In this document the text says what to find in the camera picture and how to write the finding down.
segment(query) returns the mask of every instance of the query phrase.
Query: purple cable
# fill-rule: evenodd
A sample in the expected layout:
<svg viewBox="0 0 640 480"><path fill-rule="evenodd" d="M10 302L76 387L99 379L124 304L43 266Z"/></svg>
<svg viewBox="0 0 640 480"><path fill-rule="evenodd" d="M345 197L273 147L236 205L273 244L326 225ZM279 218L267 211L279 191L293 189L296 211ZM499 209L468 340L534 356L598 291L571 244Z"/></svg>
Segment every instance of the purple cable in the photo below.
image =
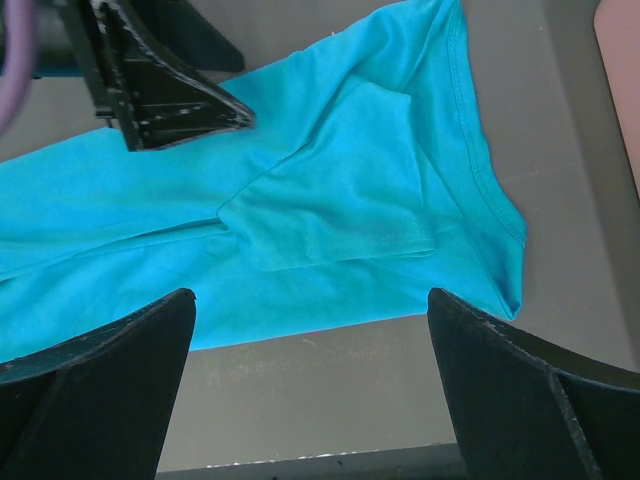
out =
<svg viewBox="0 0 640 480"><path fill-rule="evenodd" d="M6 51L0 89L0 135L11 125L27 96L36 61L36 0L5 0Z"/></svg>

